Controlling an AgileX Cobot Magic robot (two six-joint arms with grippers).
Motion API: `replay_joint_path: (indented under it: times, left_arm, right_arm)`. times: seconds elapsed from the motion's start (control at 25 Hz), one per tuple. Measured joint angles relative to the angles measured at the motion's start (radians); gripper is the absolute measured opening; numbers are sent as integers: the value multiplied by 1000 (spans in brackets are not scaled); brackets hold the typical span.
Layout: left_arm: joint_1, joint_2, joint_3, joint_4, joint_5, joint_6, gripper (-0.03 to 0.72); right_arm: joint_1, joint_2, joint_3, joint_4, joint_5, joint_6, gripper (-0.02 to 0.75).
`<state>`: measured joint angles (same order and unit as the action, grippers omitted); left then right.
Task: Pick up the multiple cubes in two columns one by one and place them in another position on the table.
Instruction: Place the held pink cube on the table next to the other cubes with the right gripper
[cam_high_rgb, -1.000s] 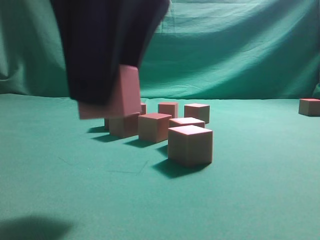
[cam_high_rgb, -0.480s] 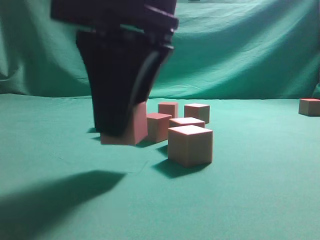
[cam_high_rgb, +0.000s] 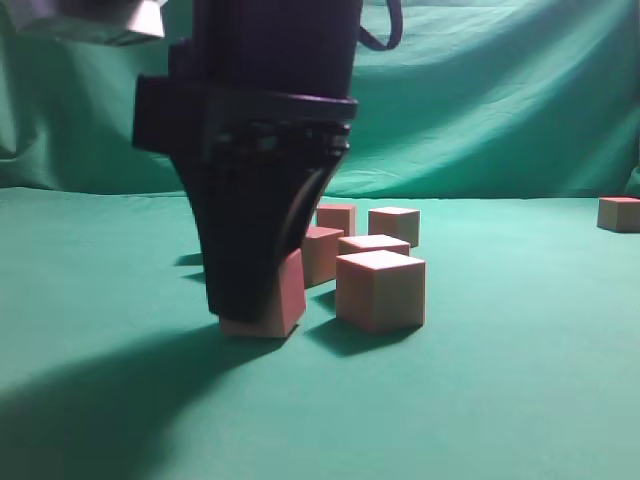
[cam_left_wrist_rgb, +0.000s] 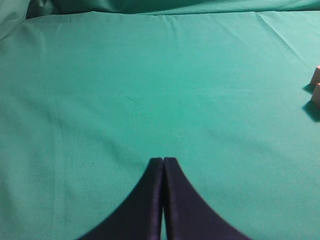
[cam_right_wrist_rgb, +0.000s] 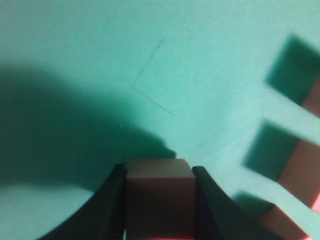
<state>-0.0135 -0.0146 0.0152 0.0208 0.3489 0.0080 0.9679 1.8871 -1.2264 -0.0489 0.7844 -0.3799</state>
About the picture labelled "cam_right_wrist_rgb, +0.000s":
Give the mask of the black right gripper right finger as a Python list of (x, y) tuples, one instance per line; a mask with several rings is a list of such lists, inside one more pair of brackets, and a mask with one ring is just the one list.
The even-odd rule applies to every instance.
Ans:
[(247, 215), (203, 166), (194, 166), (196, 240), (274, 240), (275, 234)]

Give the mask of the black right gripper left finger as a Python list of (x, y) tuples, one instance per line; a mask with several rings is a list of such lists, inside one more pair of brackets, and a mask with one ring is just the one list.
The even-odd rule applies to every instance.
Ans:
[(41, 240), (122, 240), (127, 170), (117, 164), (92, 197)]

